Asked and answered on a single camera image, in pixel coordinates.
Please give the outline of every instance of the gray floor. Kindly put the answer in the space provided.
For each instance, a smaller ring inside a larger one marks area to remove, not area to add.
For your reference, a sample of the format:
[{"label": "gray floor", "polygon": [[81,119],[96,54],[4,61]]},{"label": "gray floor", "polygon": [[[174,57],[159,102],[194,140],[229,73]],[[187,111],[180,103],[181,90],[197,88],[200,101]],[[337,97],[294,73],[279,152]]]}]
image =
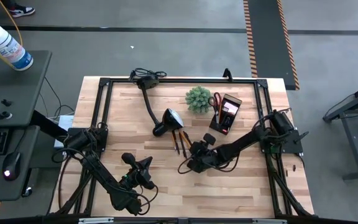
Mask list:
[{"label": "gray floor", "polygon": [[[37,7],[36,15],[16,20],[21,25],[245,26],[241,0],[19,2]],[[289,29],[358,30],[356,0],[282,2]],[[1,11],[0,24],[9,24]],[[243,34],[23,32],[22,35],[25,48],[53,52],[47,76],[63,103],[70,106],[76,105],[84,75],[128,75],[133,68],[145,67],[165,70],[170,75],[216,77],[229,67],[237,77],[250,77]],[[329,107],[358,90],[358,36],[293,35],[290,39],[300,91],[289,91],[288,97],[298,129],[310,131],[303,140],[303,147],[315,213],[324,218],[358,220],[358,180],[344,182],[341,179],[342,175],[356,171],[342,124],[340,121],[325,124],[321,120]],[[57,101],[48,86],[44,86],[42,93],[51,114]],[[45,112],[42,104],[37,108]],[[41,181],[40,186],[53,190],[53,178],[38,179],[46,182]],[[39,197],[44,203],[48,202],[44,195]],[[17,208],[15,203],[4,203],[1,217],[24,214],[13,212],[13,207]],[[23,209],[32,215],[46,212],[43,206]]]}]

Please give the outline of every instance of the white bottle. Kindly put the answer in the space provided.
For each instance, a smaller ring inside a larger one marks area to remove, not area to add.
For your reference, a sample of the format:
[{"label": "white bottle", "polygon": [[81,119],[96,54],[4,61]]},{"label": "white bottle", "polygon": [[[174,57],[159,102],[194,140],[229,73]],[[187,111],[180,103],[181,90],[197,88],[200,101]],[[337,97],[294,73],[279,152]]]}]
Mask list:
[{"label": "white bottle", "polygon": [[31,54],[26,52],[23,46],[2,27],[0,27],[0,58],[17,71],[28,69],[34,62]]}]

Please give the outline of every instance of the computer mouse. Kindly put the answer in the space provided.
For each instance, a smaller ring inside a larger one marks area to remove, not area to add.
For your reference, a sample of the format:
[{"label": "computer mouse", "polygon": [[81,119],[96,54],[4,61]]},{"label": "computer mouse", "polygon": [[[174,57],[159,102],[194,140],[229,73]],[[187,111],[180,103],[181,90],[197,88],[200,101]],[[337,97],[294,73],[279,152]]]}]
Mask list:
[{"label": "computer mouse", "polygon": [[6,155],[2,163],[2,175],[6,181],[16,180],[20,175],[20,159],[19,152],[12,152]]}]

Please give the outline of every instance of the black desk lamp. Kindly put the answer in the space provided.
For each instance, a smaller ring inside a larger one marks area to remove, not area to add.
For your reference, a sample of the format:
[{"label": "black desk lamp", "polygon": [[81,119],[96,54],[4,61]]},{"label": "black desk lamp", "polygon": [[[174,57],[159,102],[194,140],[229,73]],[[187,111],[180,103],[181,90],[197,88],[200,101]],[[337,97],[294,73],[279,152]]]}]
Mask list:
[{"label": "black desk lamp", "polygon": [[158,78],[166,76],[167,74],[165,72],[153,72],[143,68],[137,68],[131,71],[131,75],[129,76],[129,80],[133,81],[134,84],[136,84],[137,87],[142,90],[147,112],[149,112],[149,115],[155,124],[155,127],[153,128],[154,136],[161,136],[169,130],[183,128],[184,126],[183,120],[180,118],[176,111],[167,108],[162,116],[162,122],[160,122],[155,117],[150,107],[146,90],[156,87],[159,84]]}]

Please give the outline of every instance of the pen holder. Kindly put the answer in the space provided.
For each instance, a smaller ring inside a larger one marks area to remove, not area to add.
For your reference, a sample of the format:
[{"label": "pen holder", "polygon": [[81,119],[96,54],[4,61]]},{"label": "pen holder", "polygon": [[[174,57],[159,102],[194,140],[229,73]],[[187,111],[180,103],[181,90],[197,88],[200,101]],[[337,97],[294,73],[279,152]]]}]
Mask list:
[{"label": "pen holder", "polygon": [[229,134],[231,126],[233,125],[234,118],[236,118],[242,101],[231,95],[225,94],[221,103],[222,110],[219,115],[219,123],[216,122],[214,115],[212,117],[211,124],[209,124],[209,127],[215,131],[227,135]]}]

